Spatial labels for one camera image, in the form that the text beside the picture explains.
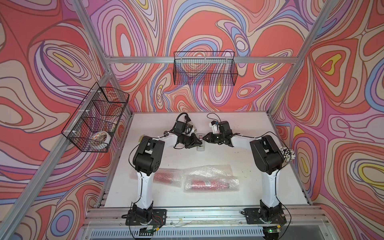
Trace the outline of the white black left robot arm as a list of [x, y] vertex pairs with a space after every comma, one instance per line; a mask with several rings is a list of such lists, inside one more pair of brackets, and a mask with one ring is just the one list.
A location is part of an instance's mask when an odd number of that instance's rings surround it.
[[148, 225], [155, 220], [160, 224], [164, 223], [161, 217], [154, 216], [153, 183], [155, 173], [161, 165], [164, 148], [176, 147], [178, 144], [191, 149], [200, 147], [203, 142], [195, 133], [185, 135], [165, 131], [161, 137], [143, 136], [132, 160], [138, 177], [138, 195], [128, 213], [128, 224]]

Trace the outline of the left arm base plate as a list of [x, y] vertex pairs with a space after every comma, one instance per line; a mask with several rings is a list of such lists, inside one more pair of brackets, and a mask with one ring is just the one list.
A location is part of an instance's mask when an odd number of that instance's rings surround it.
[[163, 226], [166, 223], [166, 209], [132, 209], [128, 211], [126, 226]]

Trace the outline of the patterned bowl in basket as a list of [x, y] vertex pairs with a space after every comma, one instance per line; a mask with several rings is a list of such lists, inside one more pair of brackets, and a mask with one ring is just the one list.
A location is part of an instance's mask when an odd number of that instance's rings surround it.
[[90, 139], [90, 146], [96, 150], [106, 148], [111, 141], [111, 136], [105, 131], [95, 133]]

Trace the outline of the clear bubble wrap sheet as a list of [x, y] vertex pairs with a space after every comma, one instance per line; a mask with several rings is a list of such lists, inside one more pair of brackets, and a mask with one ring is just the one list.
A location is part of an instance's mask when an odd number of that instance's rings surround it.
[[184, 170], [161, 169], [155, 172], [154, 183], [180, 188], [183, 184]]

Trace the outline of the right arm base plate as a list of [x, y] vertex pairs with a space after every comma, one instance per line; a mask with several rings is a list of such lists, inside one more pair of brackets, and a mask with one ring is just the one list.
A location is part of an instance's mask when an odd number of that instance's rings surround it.
[[241, 214], [246, 218], [248, 225], [285, 225], [287, 219], [283, 211], [272, 212], [269, 215], [265, 210], [260, 208], [245, 208], [241, 211]]

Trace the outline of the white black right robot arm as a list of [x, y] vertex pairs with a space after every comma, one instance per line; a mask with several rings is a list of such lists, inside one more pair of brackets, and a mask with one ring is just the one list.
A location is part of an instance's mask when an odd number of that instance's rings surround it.
[[252, 151], [256, 167], [262, 173], [263, 195], [260, 200], [258, 217], [266, 224], [271, 223], [282, 212], [282, 204], [278, 199], [277, 191], [280, 170], [285, 161], [273, 137], [268, 134], [248, 137], [233, 133], [227, 121], [211, 121], [209, 126], [212, 131], [203, 137], [205, 142]]

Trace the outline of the cup of pens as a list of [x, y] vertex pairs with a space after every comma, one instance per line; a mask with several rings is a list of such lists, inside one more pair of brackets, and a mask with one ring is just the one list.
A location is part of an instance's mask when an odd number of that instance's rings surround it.
[[280, 148], [280, 152], [282, 153], [283, 155], [283, 164], [287, 164], [289, 163], [290, 161], [293, 161], [296, 157], [296, 153], [294, 150], [291, 150], [287, 147], [281, 147]]

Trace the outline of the pink bottle with label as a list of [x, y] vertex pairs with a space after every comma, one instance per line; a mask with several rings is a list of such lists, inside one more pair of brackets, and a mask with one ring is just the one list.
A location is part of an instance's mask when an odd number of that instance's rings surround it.
[[179, 174], [176, 172], [156, 172], [154, 177], [155, 183], [166, 185], [178, 185], [180, 181]]

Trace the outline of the yellow binder clip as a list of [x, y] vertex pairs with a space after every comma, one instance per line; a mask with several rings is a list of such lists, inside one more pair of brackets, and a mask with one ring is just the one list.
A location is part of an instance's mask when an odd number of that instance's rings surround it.
[[140, 138], [139, 138], [139, 140], [138, 140], [139, 143], [143, 140], [144, 136], [145, 136], [145, 135], [140, 136]]

